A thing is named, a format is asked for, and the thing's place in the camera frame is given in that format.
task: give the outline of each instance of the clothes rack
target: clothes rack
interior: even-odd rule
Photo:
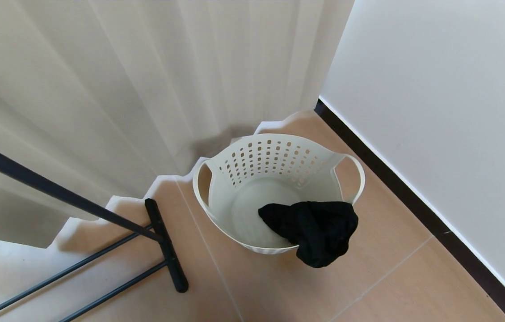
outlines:
[[[42,177],[41,175],[35,173],[34,171],[31,171],[30,169],[24,167],[23,165],[20,165],[19,163],[13,161],[12,159],[9,159],[8,157],[2,155],[1,153],[0,153],[0,172],[7,175],[8,177],[15,179],[16,181],[19,181],[25,185],[35,188],[40,192],[44,192],[45,194],[50,195],[58,200],[61,200],[67,204],[71,204],[76,208],[84,210],[85,212],[89,212],[94,216],[103,218],[104,220],[112,222],[113,224],[116,224],[133,232],[132,234],[119,240],[118,242],[113,243],[112,245],[98,251],[93,255],[90,255],[89,257],[83,259],[82,261],[79,261],[79,263],[76,263],[72,267],[69,267],[64,271],[61,271],[60,273],[54,275],[53,277],[50,277],[49,279],[46,279],[45,281],[35,285],[34,287],[31,287],[26,291],[18,294],[17,296],[14,296],[11,299],[3,302],[2,304],[0,304],[0,311],[14,304],[15,302],[20,301],[24,297],[29,296],[32,293],[46,287],[47,285],[50,285],[51,283],[58,281],[59,279],[65,277],[69,273],[72,273],[73,271],[83,267],[87,263],[90,263],[91,261],[101,257],[102,255],[109,253],[110,251],[116,249],[117,247],[123,245],[124,243],[140,235],[150,238],[151,240],[159,243],[159,246],[161,247],[161,252],[163,253],[164,257],[163,261],[161,261],[154,267],[151,267],[144,273],[138,275],[134,279],[131,279],[127,283],[107,293],[101,298],[98,298],[94,302],[91,302],[89,305],[84,306],[80,310],[74,312],[73,314],[70,314],[66,318],[63,318],[62,320],[60,320],[60,322],[68,322],[74,320],[75,318],[78,318],[79,316],[101,305],[103,302],[106,302],[110,298],[125,291],[129,287],[132,287],[134,284],[138,283],[139,281],[142,281],[144,278],[148,277],[149,275],[152,275],[153,273],[155,273],[156,271],[158,271],[163,267],[168,267],[169,274],[171,275],[171,279],[173,280],[173,285],[179,293],[185,293],[189,289],[189,283],[187,282],[187,278],[183,273],[183,269],[181,269],[181,263],[179,263],[179,259],[175,254],[173,243],[171,242],[171,238],[169,238],[169,234],[167,233],[167,229],[165,228],[165,223],[163,222],[163,218],[161,218],[161,214],[159,212],[159,208],[155,200],[149,198],[145,200],[145,207],[147,210],[147,214],[150,218],[151,224],[142,227],[130,220],[127,220],[126,218],[123,218],[122,216],[119,216],[118,214],[115,214],[114,212],[110,212],[110,210],[107,210],[106,208],[103,208],[102,206],[99,206],[98,204],[90,200],[87,200],[86,198],[78,194],[75,194],[74,192],[56,184],[55,182],[52,182],[46,179],[45,177]]]

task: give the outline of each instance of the curtain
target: curtain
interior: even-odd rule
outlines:
[[[352,4],[0,0],[0,152],[99,204],[141,197],[314,108]],[[0,175],[1,200],[91,219]]]

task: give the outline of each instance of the black garment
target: black garment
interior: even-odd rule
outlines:
[[[258,210],[275,233],[298,244],[296,256],[311,267],[330,265],[348,251],[348,240],[358,227],[351,204],[341,201],[271,203]]]

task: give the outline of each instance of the laundry basket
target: laundry basket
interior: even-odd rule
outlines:
[[[360,176],[358,191],[345,200],[353,204],[365,183],[362,165],[351,155],[284,134],[242,137],[199,165],[193,189],[224,234],[257,253],[279,254],[298,245],[273,232],[258,209],[269,203],[342,200],[335,168],[345,157],[354,162]]]

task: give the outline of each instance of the beige floor tile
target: beige floor tile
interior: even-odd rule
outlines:
[[[341,153],[350,149],[314,112],[300,114],[279,132],[302,135]],[[338,169],[343,190],[358,185],[353,166]],[[347,255],[322,269],[301,263],[294,251],[261,255],[222,234],[199,206],[191,183],[181,191],[247,321],[327,321],[416,250],[430,233],[366,168],[367,184],[355,210],[359,228]]]
[[[79,320],[238,321],[238,314],[177,184],[174,181],[163,182],[156,200],[189,279],[189,291],[177,293],[165,268]],[[140,218],[141,214],[146,216],[142,200],[126,199],[117,205],[115,212],[129,218]],[[99,236],[106,241],[113,239],[103,238],[107,229],[97,226],[81,228],[75,235],[78,240],[73,241],[68,237],[65,245],[73,245],[73,249],[99,248],[100,245],[92,236]],[[0,302],[85,257],[82,253],[60,251],[56,245],[48,249],[23,249],[25,251],[18,254],[0,258]],[[1,312],[0,321],[58,321],[162,259],[158,243],[136,237],[52,287]]]
[[[505,322],[505,315],[432,238],[335,322]]]

